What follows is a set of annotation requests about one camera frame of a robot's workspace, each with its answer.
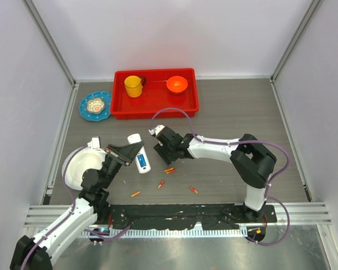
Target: blue plate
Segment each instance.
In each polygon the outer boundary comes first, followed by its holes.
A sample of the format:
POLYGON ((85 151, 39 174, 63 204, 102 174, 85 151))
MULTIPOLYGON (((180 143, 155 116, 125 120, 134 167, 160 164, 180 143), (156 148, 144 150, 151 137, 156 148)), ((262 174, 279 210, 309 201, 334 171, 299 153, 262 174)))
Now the blue plate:
POLYGON ((104 91, 97 91, 91 94, 88 94, 79 105, 80 115, 88 121, 99 122, 110 116, 110 103, 112 102, 112 94, 104 91), (93 98, 100 97, 105 102, 104 109, 99 114, 93 114, 86 110, 86 106, 89 100, 93 98))

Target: mug handle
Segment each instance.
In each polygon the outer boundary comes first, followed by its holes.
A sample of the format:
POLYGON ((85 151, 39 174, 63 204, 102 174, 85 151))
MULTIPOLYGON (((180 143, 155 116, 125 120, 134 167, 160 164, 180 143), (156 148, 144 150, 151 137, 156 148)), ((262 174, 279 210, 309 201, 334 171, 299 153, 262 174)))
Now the mug handle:
POLYGON ((146 83, 146 77, 140 77, 141 79, 141 85, 144 87, 145 83, 146 83))

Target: wood grain surface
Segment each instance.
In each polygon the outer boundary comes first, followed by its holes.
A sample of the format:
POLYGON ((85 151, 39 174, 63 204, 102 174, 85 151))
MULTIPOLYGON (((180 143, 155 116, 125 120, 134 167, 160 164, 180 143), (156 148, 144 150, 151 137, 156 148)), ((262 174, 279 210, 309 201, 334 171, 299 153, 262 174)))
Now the wood grain surface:
MULTIPOLYGON (((58 174, 50 204, 71 204, 61 180, 64 159, 75 149, 85 145, 93 136, 100 136, 103 146, 108 143, 125 145, 127 137, 140 133, 145 142, 152 170, 139 174, 136 165, 123 167, 109 187, 112 204, 180 204, 180 203, 241 203, 246 185, 234 167, 222 161, 210 159, 178 160, 175 173, 166 175, 165 163, 153 150, 156 140, 149 133, 149 119, 109 119, 95 123, 84 120, 78 106, 82 98, 94 91, 112 91, 113 83, 81 83, 70 120, 68 134, 61 156, 58 174), (165 180, 159 190, 157 186, 165 180), (199 194, 189 189, 195 187, 199 194), (136 191, 139 195, 131 198, 136 191)), ((268 79, 198 80, 200 111, 192 118, 195 131, 207 138, 241 138, 250 133, 259 140, 272 141, 290 151, 275 97, 268 79)), ((186 118, 157 119, 155 125, 163 124, 185 135, 190 132, 186 118)), ((286 158, 276 149, 275 170, 284 166, 286 158)), ((271 196, 284 202, 307 201, 295 163, 280 175, 269 191, 271 196)))

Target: blue label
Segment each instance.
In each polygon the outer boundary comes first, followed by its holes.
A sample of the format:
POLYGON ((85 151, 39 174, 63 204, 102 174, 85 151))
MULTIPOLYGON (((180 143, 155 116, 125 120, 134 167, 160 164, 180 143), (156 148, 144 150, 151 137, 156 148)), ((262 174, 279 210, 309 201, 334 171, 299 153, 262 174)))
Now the blue label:
POLYGON ((140 164, 141 167, 145 167, 146 166, 146 162, 145 162, 145 159, 144 159, 143 155, 138 155, 137 159, 138 159, 139 164, 140 164))

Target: white bottle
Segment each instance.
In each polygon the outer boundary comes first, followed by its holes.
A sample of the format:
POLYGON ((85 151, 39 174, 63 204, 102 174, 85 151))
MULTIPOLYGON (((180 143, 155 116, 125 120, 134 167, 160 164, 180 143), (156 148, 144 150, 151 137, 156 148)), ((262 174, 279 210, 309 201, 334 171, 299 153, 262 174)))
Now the white bottle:
MULTIPOLYGON (((130 144, 141 142, 140 135, 138 133, 130 135, 128 137, 128 142, 130 144)), ((149 164, 148 156, 146 155, 144 146, 140 149, 139 153, 135 157, 135 163, 139 173, 148 173, 152 167, 149 164)))

